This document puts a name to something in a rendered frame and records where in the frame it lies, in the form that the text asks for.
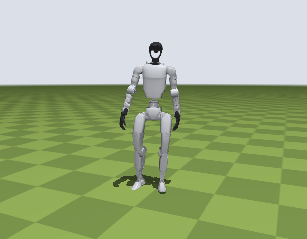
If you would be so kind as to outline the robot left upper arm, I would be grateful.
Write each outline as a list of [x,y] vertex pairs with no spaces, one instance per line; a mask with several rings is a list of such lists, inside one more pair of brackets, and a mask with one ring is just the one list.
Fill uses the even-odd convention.
[[170,81],[170,95],[171,97],[178,96],[178,90],[177,90],[177,75],[176,75],[176,70],[173,67],[166,66],[167,68],[167,74],[170,76],[169,81]]

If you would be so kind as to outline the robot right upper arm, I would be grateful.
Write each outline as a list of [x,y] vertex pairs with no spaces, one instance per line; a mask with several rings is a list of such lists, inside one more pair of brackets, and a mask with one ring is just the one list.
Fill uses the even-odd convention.
[[128,87],[128,93],[135,94],[137,92],[137,84],[139,82],[140,74],[142,74],[143,65],[138,65],[134,68],[131,79],[131,85]]

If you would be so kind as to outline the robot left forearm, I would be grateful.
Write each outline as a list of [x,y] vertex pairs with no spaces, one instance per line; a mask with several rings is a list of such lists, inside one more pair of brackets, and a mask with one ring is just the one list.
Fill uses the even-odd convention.
[[178,111],[180,114],[180,103],[179,103],[179,91],[178,91],[178,96],[174,96],[172,97],[172,101],[173,101],[173,109],[174,109],[174,114],[175,111]]

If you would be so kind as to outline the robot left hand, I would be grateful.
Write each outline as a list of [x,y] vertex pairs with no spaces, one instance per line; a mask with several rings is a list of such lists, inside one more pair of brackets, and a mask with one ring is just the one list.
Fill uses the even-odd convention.
[[178,111],[175,111],[174,117],[176,117],[176,124],[175,124],[175,126],[173,127],[173,130],[172,130],[172,131],[175,131],[175,130],[178,128],[178,125],[179,125],[179,122],[180,122],[180,116],[181,116],[181,115],[179,115],[179,112],[178,112]]

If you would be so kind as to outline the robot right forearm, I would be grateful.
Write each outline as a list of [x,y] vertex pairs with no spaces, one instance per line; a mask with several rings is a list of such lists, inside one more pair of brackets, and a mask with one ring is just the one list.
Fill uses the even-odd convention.
[[128,112],[129,112],[129,107],[130,107],[130,105],[131,105],[131,101],[132,101],[133,97],[134,97],[134,96],[131,95],[130,93],[128,93],[128,91],[127,91],[127,93],[126,93],[126,98],[125,98],[123,107],[122,107],[122,109],[121,109],[122,112],[124,111],[125,108],[128,108]]

